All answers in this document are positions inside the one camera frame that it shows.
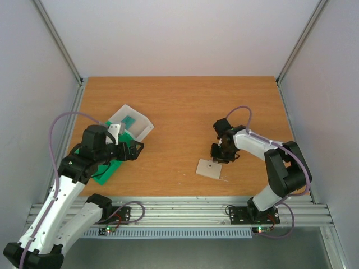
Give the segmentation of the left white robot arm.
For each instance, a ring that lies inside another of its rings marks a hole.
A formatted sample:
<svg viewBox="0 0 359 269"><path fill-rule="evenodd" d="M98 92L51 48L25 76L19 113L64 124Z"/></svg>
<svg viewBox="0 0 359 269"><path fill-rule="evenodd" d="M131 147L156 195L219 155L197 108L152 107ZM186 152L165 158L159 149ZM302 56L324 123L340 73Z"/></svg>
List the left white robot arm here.
<svg viewBox="0 0 359 269"><path fill-rule="evenodd" d="M34 222L3 255L16 268L61 268L66 252L95 224L109 223L117 210L110 198L93 194L67 223L64 219L74 200L97 173L99 166L112 161L136 160L144 144L121 142L122 125L90 125L82 140L56 168L53 188Z"/></svg>

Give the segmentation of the beige card holder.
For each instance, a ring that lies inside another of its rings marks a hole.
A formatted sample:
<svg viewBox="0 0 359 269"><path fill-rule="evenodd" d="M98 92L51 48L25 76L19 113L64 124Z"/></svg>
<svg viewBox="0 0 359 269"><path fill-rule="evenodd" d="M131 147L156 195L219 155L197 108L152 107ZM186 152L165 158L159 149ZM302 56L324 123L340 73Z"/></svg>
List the beige card holder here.
<svg viewBox="0 0 359 269"><path fill-rule="evenodd" d="M222 165L211 160L199 159L196 174L218 180L222 171Z"/></svg>

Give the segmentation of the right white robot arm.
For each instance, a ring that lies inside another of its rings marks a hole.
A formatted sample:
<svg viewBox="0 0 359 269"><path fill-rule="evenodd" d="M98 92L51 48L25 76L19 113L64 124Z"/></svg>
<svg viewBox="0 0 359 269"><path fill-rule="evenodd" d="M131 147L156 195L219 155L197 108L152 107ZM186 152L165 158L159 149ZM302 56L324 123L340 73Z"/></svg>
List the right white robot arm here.
<svg viewBox="0 0 359 269"><path fill-rule="evenodd" d="M228 164L239 158L240 151L246 151L265 163L268 185L250 198L246 206L246 214L252 223L266 218L275 205L294 191L309 190L312 176L296 142L269 140L243 125L233 127L225 118L216 121L213 128L219 140L211 146L213 161Z"/></svg>

